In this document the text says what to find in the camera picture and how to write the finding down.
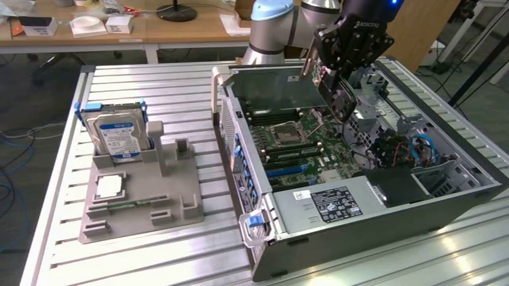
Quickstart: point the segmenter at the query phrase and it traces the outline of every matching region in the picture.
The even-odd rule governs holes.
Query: blue cable on floor
[[[21,148],[28,148],[28,156],[25,158],[25,160],[22,161],[22,163],[20,165],[17,165],[16,167],[13,167],[9,171],[5,171],[8,175],[10,175],[12,173],[14,173],[24,165],[26,165],[26,163],[30,161],[32,159],[32,156],[33,156],[33,148],[29,146],[29,145],[24,145],[24,144],[16,144],[16,143],[12,143],[9,141],[6,141],[5,139],[2,139],[0,137],[0,141],[4,142],[6,145],[9,146],[13,146],[13,147],[21,147]]]
[[[8,187],[13,191],[14,196],[17,197],[18,205],[20,205],[21,211],[22,211],[24,226],[25,226],[22,233],[16,237],[16,239],[12,242],[9,242],[2,248],[0,248],[0,253],[2,253],[6,249],[9,249],[28,235],[29,230],[30,230],[30,226],[28,223],[28,213],[26,213],[26,207],[24,205],[21,193],[17,191],[16,188],[12,188],[10,185],[8,185],[8,184],[0,184],[0,185]]]

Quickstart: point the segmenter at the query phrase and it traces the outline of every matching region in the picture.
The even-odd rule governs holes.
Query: robotic arm
[[[315,84],[340,123],[348,120],[356,106],[355,93],[344,82],[392,45],[387,23],[402,4],[403,0],[344,0],[335,24],[314,32],[302,77],[311,72],[319,75]]]

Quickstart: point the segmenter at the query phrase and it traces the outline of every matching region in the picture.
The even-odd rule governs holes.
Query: white box
[[[426,67],[431,66],[435,63],[443,49],[444,49],[444,45],[440,42],[435,41],[428,49],[427,55],[423,58],[420,66],[426,66]]]
[[[30,18],[30,20],[34,20],[34,21],[28,20],[28,22],[32,22],[32,23],[44,22],[42,17],[24,17],[24,18]],[[21,25],[22,24],[29,25],[29,23],[26,24],[26,20],[22,20]],[[32,26],[32,25],[25,26],[25,25],[22,25],[22,30],[26,36],[53,36],[56,32],[56,28],[57,28],[57,21],[54,18],[50,18],[50,21],[46,26]]]
[[[84,38],[84,37],[92,37],[92,36],[100,36],[100,35],[108,34],[108,32],[105,31],[102,22],[100,22],[93,27],[86,27],[86,28],[77,27],[76,25],[72,24],[72,21],[69,24],[70,24],[72,35],[74,38]]]
[[[132,17],[129,15],[109,17],[105,22],[105,29],[111,34],[129,34],[132,30]]]

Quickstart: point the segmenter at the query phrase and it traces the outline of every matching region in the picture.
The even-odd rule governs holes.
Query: paper
[[[251,28],[240,28],[233,15],[219,15],[220,22],[229,36],[248,36]]]
[[[33,16],[34,1],[29,0],[0,0],[0,15],[17,17]]]

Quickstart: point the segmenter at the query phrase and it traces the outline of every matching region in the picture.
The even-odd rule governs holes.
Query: gray floor
[[[440,34],[442,42],[447,42],[458,28],[458,24],[450,24]],[[465,42],[473,37],[478,31],[471,28],[458,47],[462,48]],[[490,38],[483,46],[483,51],[490,51],[497,44],[497,40]],[[240,57],[244,48],[223,48],[223,49],[192,49],[187,54],[187,50],[161,52],[161,58],[168,62],[175,61],[215,61],[233,60]],[[78,56],[88,64],[141,64],[144,63],[144,54],[140,51],[123,52],[123,59],[113,59],[111,52],[81,53]],[[482,61],[486,52],[478,51],[471,62],[461,66],[462,72],[455,73],[447,84],[447,91],[454,93],[462,85],[465,79]],[[41,54],[38,62],[50,57]],[[486,75],[493,74],[502,64],[509,60],[509,52],[497,59],[489,68]],[[52,70],[45,74],[45,85],[42,87],[30,85],[30,72],[36,69],[37,63],[30,63],[24,55],[17,55],[13,62],[0,67],[0,130],[21,127],[41,126],[46,123],[60,122],[65,119],[68,108],[70,106],[70,98],[76,85],[80,67],[72,60],[60,62]],[[426,69],[419,69],[422,73],[428,74]],[[444,80],[447,74],[435,76],[439,80]],[[431,77],[422,77],[423,82],[435,89],[438,83]],[[506,101],[509,91],[509,82],[502,79],[499,86],[491,86],[489,83],[481,88],[471,99],[462,105],[462,109],[470,121],[491,138],[491,140],[509,151],[509,136],[506,133],[505,122],[509,119],[509,101]],[[61,132],[61,127],[56,127],[44,131],[40,136],[50,135]],[[29,140],[16,139],[17,144],[26,144]],[[40,206],[42,205],[44,192],[49,181],[49,175],[56,156],[57,145],[60,139],[38,140],[34,143],[34,156],[28,164],[12,175],[16,187],[22,193],[24,202],[28,210],[28,218],[30,223],[29,235],[22,237],[20,243],[14,245],[13,253],[0,254],[0,284],[17,285],[24,267],[24,260],[28,249],[36,220],[38,218]],[[0,144],[0,164],[6,162],[16,156],[18,148],[8,147]],[[0,203],[0,211],[5,209],[5,202]],[[16,236],[22,232],[24,220],[22,212],[18,205],[14,205],[8,215],[0,220],[0,249],[6,245]]]

